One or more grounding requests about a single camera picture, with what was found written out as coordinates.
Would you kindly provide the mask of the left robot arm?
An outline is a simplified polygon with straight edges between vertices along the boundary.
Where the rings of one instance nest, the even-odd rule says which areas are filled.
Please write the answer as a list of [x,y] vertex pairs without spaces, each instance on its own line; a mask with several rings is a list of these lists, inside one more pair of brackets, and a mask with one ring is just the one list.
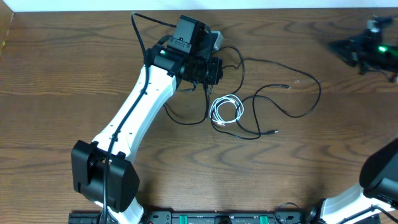
[[181,81],[208,87],[221,79],[222,61],[215,56],[221,32],[187,16],[174,30],[142,49],[139,78],[109,124],[92,142],[73,146],[73,188],[102,211],[70,215],[70,223],[139,223],[144,209],[136,198],[140,180],[133,163],[145,133]]

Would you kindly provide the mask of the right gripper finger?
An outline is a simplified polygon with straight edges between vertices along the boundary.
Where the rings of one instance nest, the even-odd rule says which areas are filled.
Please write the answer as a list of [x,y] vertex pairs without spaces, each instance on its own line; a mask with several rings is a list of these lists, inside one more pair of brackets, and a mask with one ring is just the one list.
[[357,66],[357,55],[356,52],[351,49],[350,44],[329,43],[328,48],[348,66]]
[[331,49],[350,49],[350,50],[358,50],[361,48],[361,38],[360,36],[352,36],[347,39],[335,40],[330,42],[328,46]]

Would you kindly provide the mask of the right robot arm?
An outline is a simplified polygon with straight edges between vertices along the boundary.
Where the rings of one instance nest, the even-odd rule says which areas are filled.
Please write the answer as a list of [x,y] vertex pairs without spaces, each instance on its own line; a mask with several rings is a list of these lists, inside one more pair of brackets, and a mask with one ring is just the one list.
[[[397,47],[384,44],[381,28],[367,28],[362,34],[329,43],[346,64],[359,67],[360,74],[370,67],[387,70],[392,83],[397,81]],[[371,155],[364,163],[359,182],[343,193],[324,198],[314,206],[305,223],[358,223],[397,209],[397,139]]]

